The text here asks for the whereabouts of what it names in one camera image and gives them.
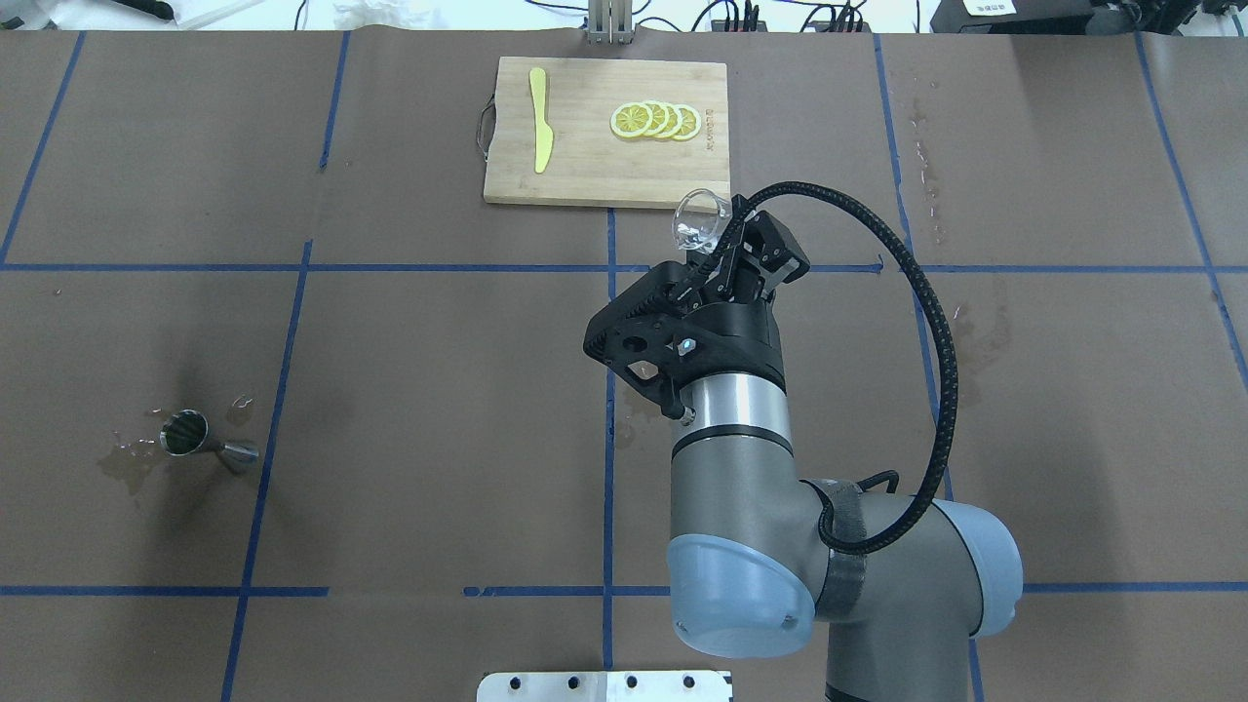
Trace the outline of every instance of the light blue joint cap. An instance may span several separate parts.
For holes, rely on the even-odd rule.
[[[1013,621],[1015,603],[1022,597],[1022,557],[1013,536],[987,510],[943,500],[932,500],[932,505],[952,522],[980,576],[983,617],[971,638],[1005,631]]]
[[[775,658],[810,641],[815,600],[770,556],[718,536],[668,545],[671,625],[690,648],[724,658]]]

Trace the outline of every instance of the brown table surface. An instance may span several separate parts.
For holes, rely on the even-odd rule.
[[[822,628],[776,661],[671,633],[668,427],[580,352],[669,215],[484,204],[500,55],[724,61],[736,191],[909,230],[956,312],[948,487],[1026,565],[973,696],[1243,695],[1248,44],[373,27],[0,34],[0,697],[710,667],[819,698]],[[770,209],[819,266],[778,302],[802,473],[912,490],[905,280],[846,216]],[[262,470],[145,456],[181,407]]]

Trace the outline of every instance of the white metal plate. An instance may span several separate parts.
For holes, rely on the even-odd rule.
[[[728,671],[490,673],[477,702],[731,702]]]

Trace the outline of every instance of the black handle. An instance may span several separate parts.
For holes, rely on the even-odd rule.
[[[173,7],[168,6],[168,2],[161,2],[160,0],[112,0],[119,5],[125,5],[127,7],[134,7],[140,12],[147,12],[149,15],[160,20],[172,20]]]

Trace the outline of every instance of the white label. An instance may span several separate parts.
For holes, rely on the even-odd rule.
[[[962,0],[962,5],[972,17],[996,17],[1017,11],[1013,9],[1013,0]]]

